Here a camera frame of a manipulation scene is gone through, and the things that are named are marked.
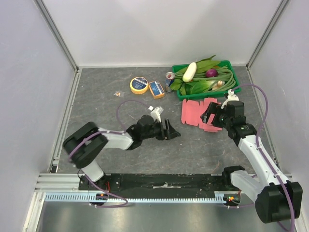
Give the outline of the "pink cardboard box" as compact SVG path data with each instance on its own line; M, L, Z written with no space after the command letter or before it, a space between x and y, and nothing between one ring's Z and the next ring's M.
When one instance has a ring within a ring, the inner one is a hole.
M216 98L205 98L202 101L186 100L182 102L181 122L191 126L197 126L206 132L219 132L222 128L211 124L214 115L211 115L207 123L203 123L200 116L207 110L211 102L218 103Z

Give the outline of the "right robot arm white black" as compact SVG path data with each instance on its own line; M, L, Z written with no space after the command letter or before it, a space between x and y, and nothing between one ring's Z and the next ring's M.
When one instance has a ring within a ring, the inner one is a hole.
M222 187L242 190L255 205L263 223L279 222L299 218L303 190L298 182L292 182L284 175L265 150L255 127L246 122L244 103L228 101L225 105L211 102L200 116L203 122L214 118L211 124L225 128L230 139L242 151L255 173L251 177L243 167L224 168Z

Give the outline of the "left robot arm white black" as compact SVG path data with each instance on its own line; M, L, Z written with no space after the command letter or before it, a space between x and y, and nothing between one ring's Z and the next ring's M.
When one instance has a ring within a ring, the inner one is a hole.
M99 128L94 122L88 122L63 142L70 162L83 171L89 178L89 185L101 190L106 185L105 173L96 162L101 150L117 148L134 150L143 140L156 138L159 141L180 137L168 119L162 123L149 115L143 115L136 124L125 131L113 131Z

